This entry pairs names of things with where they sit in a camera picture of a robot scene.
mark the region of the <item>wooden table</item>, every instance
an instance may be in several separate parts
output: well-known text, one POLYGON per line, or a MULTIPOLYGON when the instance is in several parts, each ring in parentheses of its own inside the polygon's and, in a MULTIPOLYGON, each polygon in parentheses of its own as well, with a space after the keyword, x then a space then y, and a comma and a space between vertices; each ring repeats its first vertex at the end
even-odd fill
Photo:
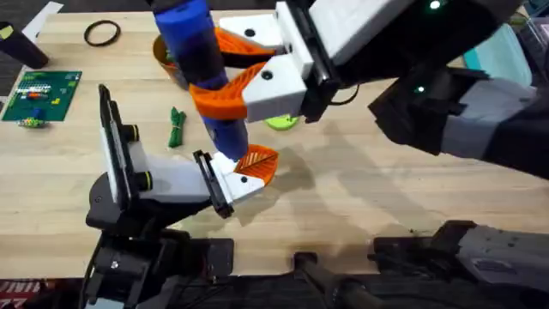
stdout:
MULTIPOLYGON (((39 46, 51 57, 47 69, 83 77, 64 122, 48 130, 0 122, 0 278, 83 274, 99 234, 84 223, 88 192, 106 169, 100 82, 125 122, 139 125, 149 153, 187 160, 197 149, 214 150, 189 94, 153 59, 157 35, 150 13, 59 14, 46 23, 39 46), (87 46, 84 29, 101 19, 120 24, 120 40, 87 46), (184 146, 175 150, 166 147, 172 106, 189 115, 184 146)), ((545 180, 390 142, 366 108, 389 84, 364 85, 353 104, 329 108, 318 124, 287 132, 249 125, 252 143, 280 151, 272 185, 230 220, 209 209, 177 226, 194 237, 234 238, 237 274, 285 272, 296 251, 318 252, 333 270, 375 271, 366 262, 374 237, 430 234, 449 219, 549 233, 545 180)))

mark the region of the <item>white paper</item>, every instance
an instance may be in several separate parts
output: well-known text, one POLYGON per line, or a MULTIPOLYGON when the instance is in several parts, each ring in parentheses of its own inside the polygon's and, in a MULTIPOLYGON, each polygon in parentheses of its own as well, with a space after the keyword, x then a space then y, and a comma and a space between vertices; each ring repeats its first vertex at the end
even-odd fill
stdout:
POLYGON ((40 30, 42 30, 47 16, 49 14, 56 14, 62 7, 63 5, 61 3, 50 1, 23 29, 23 34, 25 34, 32 42, 36 42, 36 37, 38 36, 40 30))

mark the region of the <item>green cable bundle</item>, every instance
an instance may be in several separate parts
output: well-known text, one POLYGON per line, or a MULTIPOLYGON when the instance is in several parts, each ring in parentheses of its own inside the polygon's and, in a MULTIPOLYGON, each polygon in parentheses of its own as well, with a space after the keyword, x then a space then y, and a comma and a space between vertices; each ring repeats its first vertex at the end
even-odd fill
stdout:
POLYGON ((175 107, 172 107, 172 134, 168 147, 176 148, 183 145, 183 124, 187 119, 184 112, 178 112, 175 107))

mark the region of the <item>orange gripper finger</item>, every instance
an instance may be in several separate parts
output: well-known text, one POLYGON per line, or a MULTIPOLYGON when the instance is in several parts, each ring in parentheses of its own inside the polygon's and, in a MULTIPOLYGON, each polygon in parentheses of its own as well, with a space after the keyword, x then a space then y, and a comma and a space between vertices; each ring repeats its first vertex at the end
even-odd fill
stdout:
POLYGON ((276 50, 264 49, 246 42, 227 31, 224 31, 218 27, 215 28, 215 37, 220 45, 221 52, 238 54, 238 55, 273 55, 276 50))
POLYGON ((268 185, 273 179, 277 167, 278 153, 276 151, 259 145, 249 145, 248 153, 240 159, 234 172, 263 179, 265 185, 268 185))
POLYGON ((202 89, 191 84, 189 92, 195 101, 198 112, 204 117, 218 120, 248 117, 248 110, 244 99, 242 99, 242 91, 265 64, 251 66, 219 90, 202 89))

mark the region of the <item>green circuit board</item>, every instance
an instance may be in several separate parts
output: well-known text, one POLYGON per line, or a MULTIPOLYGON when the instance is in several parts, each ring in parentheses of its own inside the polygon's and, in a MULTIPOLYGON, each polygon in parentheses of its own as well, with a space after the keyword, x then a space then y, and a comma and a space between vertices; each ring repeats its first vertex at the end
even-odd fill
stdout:
POLYGON ((3 121, 18 121, 41 109, 42 120, 63 121, 80 81, 80 71, 27 72, 6 106, 3 121))

